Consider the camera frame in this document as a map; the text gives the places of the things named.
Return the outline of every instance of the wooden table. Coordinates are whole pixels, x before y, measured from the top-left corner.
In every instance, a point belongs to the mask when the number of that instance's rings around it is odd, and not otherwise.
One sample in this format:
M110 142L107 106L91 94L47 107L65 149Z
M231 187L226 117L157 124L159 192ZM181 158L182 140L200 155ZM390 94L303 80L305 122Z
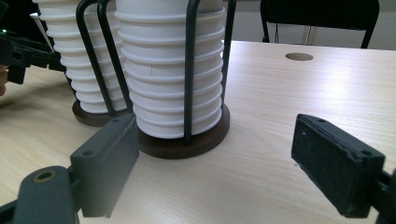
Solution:
M308 53L312 61L285 57ZM69 166L98 129L78 123L61 73L29 68L0 98L0 204L31 172ZM374 223L338 215L290 157L297 114L326 119L396 167L396 52L233 42L226 92L231 129L196 158L141 153L111 219L81 223Z

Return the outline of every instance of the chair backrest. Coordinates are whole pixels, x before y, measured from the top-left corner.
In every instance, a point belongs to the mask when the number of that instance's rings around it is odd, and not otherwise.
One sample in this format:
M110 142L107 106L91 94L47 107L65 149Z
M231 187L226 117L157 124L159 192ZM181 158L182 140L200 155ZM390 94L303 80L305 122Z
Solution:
M267 22L365 30L367 49L379 13L378 0L262 0L262 42L269 42Z

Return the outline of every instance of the black metal wire frame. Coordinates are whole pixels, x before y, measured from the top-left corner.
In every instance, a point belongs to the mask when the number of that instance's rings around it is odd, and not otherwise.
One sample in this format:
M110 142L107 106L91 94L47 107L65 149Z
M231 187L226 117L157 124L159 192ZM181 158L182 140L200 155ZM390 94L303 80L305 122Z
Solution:
M99 66L99 62L96 57L95 50L93 48L93 44L90 38L90 34L87 29L87 24L84 20L84 12L88 6L97 3L98 0L82 0L76 10L76 19L79 32L81 33L82 41L84 42L85 49L87 50L88 57L90 58L90 62L92 65L93 72L95 73L96 80L99 84L99 89L103 95L105 100L105 104L107 107L107 112L110 117L116 117L116 111L114 110L113 104L111 103L110 95L107 91L107 86L105 83L105 79L102 74L102 70Z
M184 145L191 143L192 136L192 96L194 77L194 57L195 57L195 34L198 14L198 6L201 0L190 0L186 13L186 51L185 51L185 83L184 83ZM223 74L221 107L224 104L225 88L227 82L228 64L230 59L231 40L233 37L233 19L236 9L236 0L228 1L227 21L224 36L223 51Z
M107 20L107 4L111 0L99 0L98 2L98 19L100 26L102 28L103 36L106 41L108 52L110 53L111 62L113 62L114 70L116 72L117 79L120 84L120 89L122 92L122 96L124 98L125 104L129 112L133 113L133 102L129 97L129 89L128 85L125 81L125 75L122 71L122 66L120 63L119 54L117 53L116 44L114 43L113 35L111 34L110 25Z

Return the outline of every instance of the round wooden base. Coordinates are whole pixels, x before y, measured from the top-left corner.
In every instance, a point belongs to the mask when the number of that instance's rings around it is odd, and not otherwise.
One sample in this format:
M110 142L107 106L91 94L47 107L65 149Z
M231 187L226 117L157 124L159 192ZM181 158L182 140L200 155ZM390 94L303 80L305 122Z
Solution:
M91 114L85 112L79 105L79 101L75 101L73 103L73 113L75 114L75 117L79 122L92 127L102 127L109 120L114 119L108 114ZM128 111L122 110L120 112L117 112L117 117L126 114L128 114Z
M139 149L156 158L185 159L198 156L216 147L227 135L229 129L230 110L227 105L224 105L219 123L207 132L194 135L190 145L185 146L183 138L161 139L139 130Z

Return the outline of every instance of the stacked white plastic cup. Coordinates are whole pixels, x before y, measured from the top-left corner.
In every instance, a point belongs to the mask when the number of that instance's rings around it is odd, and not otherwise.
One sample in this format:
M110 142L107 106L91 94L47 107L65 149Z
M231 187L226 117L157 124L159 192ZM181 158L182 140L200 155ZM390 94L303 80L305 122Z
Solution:
M117 0L121 53L137 125L154 137L184 135L186 11L189 0ZM221 118L224 35L221 0L202 0L198 9L192 134Z
M47 24L47 35L53 38L54 49L61 53L61 64L67 69L66 75L72 79L71 85L76 91L76 97L80 100L81 108L93 114L107 113L105 100L100 92L77 25L76 9L80 0L33 0L33 2L38 3L41 12L40 20ZM107 19L114 42L120 52L122 41L118 37L120 22L114 17L115 8L115 2L109 2ZM85 11L84 18L112 104L115 110L120 111L125 109L126 105L96 11L96 4L89 6Z

